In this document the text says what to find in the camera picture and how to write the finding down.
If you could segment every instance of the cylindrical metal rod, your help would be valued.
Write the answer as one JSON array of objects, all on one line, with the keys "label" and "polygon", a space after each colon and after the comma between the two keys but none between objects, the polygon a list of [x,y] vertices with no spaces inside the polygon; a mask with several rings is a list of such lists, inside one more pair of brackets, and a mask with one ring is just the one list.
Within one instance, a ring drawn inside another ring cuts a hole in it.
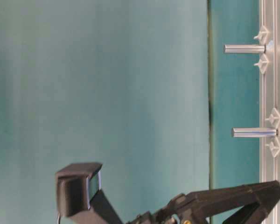
[{"label": "cylindrical metal rod", "polygon": [[277,135],[277,130],[269,127],[237,128],[231,130],[234,138],[264,138]]},{"label": "cylindrical metal rod", "polygon": [[262,45],[224,45],[226,54],[262,54],[266,50]]}]

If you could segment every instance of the teal panel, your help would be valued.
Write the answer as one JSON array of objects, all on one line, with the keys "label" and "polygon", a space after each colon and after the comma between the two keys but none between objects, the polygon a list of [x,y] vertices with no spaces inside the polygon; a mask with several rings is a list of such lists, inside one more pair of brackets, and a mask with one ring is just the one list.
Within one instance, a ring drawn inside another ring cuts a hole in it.
[{"label": "teal panel", "polygon": [[[258,55],[224,54],[224,44],[257,44],[258,1],[209,1],[211,187],[259,181],[259,140],[235,139],[232,127],[259,126]],[[215,216],[214,224],[230,215]]]},{"label": "teal panel", "polygon": [[0,224],[55,223],[72,162],[124,221],[207,189],[208,132],[205,1],[0,0]]}]

